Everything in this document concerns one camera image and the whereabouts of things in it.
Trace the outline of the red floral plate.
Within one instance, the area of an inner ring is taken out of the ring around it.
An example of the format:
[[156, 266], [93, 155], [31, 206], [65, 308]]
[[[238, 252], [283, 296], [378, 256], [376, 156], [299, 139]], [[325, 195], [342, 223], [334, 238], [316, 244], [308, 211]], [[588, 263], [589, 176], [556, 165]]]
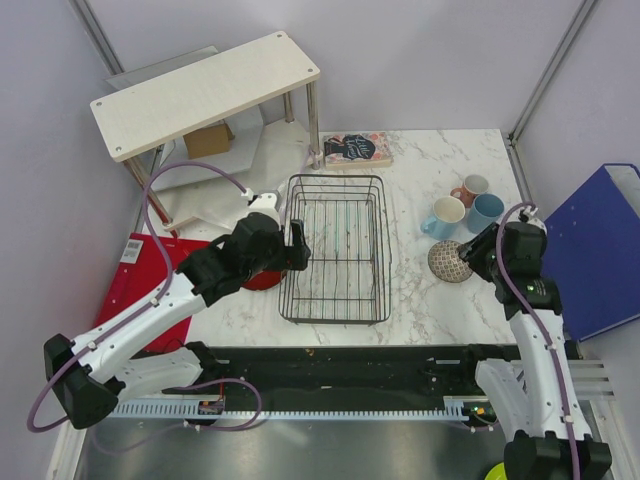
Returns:
[[265, 291], [279, 285], [286, 276], [285, 272], [263, 271], [245, 282], [242, 287], [250, 291]]

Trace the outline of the patterned ceramic bowl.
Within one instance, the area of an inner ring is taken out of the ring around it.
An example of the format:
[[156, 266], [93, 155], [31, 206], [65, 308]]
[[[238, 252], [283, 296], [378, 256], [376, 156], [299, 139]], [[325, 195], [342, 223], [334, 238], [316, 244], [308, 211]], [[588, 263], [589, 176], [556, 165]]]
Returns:
[[427, 255], [430, 271], [440, 280], [447, 283], [462, 283], [468, 280], [473, 271], [459, 257], [461, 244], [453, 240], [444, 240], [433, 245]]

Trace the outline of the blue tumbler cup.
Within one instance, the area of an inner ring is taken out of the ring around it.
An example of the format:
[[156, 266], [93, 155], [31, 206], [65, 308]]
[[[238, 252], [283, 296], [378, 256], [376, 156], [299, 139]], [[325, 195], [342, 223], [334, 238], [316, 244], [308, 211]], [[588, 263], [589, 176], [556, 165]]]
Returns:
[[484, 193], [478, 195], [470, 208], [467, 217], [467, 228], [471, 233], [478, 234], [504, 213], [504, 203], [496, 195]]

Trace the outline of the light blue mug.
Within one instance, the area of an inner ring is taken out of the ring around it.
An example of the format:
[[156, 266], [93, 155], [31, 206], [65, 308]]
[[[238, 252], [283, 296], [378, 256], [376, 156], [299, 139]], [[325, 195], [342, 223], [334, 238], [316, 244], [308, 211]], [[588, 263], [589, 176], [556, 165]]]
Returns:
[[422, 222], [420, 230], [436, 240], [447, 240], [453, 236], [465, 214], [466, 208], [459, 199], [452, 196], [439, 198], [433, 204], [431, 215]]

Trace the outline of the pink mug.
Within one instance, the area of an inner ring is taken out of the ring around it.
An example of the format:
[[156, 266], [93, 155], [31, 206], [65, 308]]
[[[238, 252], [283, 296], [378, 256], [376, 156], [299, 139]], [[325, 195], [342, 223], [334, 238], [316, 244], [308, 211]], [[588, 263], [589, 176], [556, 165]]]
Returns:
[[450, 195], [460, 200], [464, 206], [469, 209], [475, 198], [479, 195], [487, 193], [489, 190], [489, 181], [481, 175], [471, 174], [464, 178], [460, 187], [454, 188]]

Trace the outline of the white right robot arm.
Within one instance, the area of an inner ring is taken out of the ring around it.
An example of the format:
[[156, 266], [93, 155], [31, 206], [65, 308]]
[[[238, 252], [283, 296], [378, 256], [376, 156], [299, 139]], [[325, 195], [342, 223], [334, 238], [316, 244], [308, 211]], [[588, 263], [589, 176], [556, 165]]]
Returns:
[[520, 354], [472, 359], [458, 368], [467, 392], [484, 392], [505, 435], [509, 479], [602, 479], [612, 465], [594, 439], [575, 393], [566, 355], [562, 303], [542, 275], [545, 227], [523, 220], [493, 223], [459, 247], [459, 257], [495, 287]]

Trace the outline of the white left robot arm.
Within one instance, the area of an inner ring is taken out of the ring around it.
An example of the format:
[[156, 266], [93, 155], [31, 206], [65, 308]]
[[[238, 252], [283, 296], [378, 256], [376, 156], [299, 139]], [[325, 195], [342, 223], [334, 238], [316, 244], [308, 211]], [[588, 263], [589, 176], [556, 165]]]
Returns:
[[211, 392], [220, 371], [190, 348], [142, 359], [137, 353], [256, 275], [303, 271], [310, 256], [301, 220], [284, 228], [264, 213], [249, 213], [231, 233], [169, 266], [166, 280], [104, 324], [75, 339], [62, 334], [48, 339], [43, 346], [46, 391], [55, 394], [66, 421], [78, 430], [138, 396], [168, 388]]

